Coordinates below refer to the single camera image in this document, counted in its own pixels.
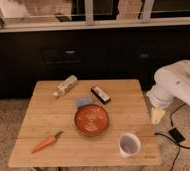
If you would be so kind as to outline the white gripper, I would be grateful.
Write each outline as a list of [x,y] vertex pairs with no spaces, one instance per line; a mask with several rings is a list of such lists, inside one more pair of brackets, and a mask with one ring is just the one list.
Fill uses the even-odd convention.
[[147,96],[155,107],[151,109],[151,121],[153,124],[158,124],[165,115],[164,109],[172,103],[172,95],[161,87],[152,87]]

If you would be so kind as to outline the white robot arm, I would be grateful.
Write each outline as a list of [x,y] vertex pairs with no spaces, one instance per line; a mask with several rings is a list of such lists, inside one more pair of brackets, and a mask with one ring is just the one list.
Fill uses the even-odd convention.
[[158,124],[174,98],[190,106],[190,60],[181,60],[159,68],[154,74],[155,84],[147,92],[152,104],[151,122]]

